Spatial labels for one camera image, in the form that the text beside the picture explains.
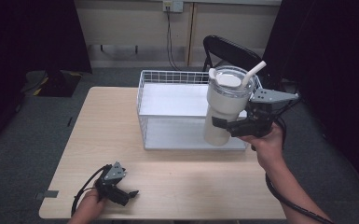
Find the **black curtain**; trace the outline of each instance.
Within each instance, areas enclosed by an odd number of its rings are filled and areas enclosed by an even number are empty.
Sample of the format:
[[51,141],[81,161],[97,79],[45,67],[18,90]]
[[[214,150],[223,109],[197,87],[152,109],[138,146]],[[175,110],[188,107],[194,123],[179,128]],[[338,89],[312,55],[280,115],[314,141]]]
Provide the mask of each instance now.
[[300,83],[327,139],[359,173],[359,1],[283,0],[263,60],[271,88]]
[[25,75],[55,64],[91,73],[73,0],[0,0],[0,129],[21,100]]

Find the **power cord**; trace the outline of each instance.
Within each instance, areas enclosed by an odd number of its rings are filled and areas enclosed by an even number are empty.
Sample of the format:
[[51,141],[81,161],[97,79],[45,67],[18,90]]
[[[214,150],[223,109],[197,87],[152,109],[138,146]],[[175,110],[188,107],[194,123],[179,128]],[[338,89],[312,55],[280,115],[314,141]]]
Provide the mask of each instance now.
[[171,38],[171,17],[169,7],[165,7],[167,12],[167,19],[168,19],[168,31],[167,31],[167,53],[168,53],[168,61],[170,62],[171,67],[176,71],[181,71],[175,64],[173,60],[173,41]]

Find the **wooden table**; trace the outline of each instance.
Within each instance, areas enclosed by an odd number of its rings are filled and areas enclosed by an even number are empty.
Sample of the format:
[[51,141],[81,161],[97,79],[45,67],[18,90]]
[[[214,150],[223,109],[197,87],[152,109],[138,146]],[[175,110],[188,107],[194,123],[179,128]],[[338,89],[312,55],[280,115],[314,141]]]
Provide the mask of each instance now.
[[42,218],[69,218],[80,188],[115,161],[127,169],[117,186],[140,191],[125,207],[109,202],[101,219],[285,218],[250,149],[144,150],[136,95],[136,88],[90,89],[48,188],[58,196],[44,199]]

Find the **gray carpet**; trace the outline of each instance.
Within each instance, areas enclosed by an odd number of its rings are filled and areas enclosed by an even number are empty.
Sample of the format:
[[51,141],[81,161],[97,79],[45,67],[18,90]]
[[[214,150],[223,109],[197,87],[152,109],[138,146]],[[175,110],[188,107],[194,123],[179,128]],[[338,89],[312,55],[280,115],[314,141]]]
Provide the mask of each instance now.
[[[0,223],[66,223],[41,219],[41,201],[35,195],[48,188],[88,90],[137,87],[141,71],[96,68],[81,78],[71,98],[35,97],[27,92],[20,112],[0,134]],[[29,74],[30,85],[42,76]],[[283,117],[288,126],[284,156],[300,184],[336,223],[359,223],[359,177],[351,165],[323,139],[318,120],[304,104]],[[242,220],[245,223],[286,221]]]

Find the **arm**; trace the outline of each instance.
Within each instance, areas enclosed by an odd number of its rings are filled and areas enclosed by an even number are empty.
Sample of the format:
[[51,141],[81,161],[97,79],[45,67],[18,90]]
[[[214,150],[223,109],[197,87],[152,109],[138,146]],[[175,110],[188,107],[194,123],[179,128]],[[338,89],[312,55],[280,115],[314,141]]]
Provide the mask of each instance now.
[[98,190],[91,189],[82,199],[68,224],[87,224],[96,219],[104,210],[106,199],[98,202]]
[[[296,178],[286,166],[282,153],[283,134],[282,130],[276,124],[273,123],[271,133],[262,138],[243,136],[240,137],[240,139],[255,146],[260,166],[266,171],[274,188],[284,196],[284,198],[330,220],[327,214],[319,208],[298,184]],[[283,203],[281,203],[281,205],[289,223],[319,223]]]

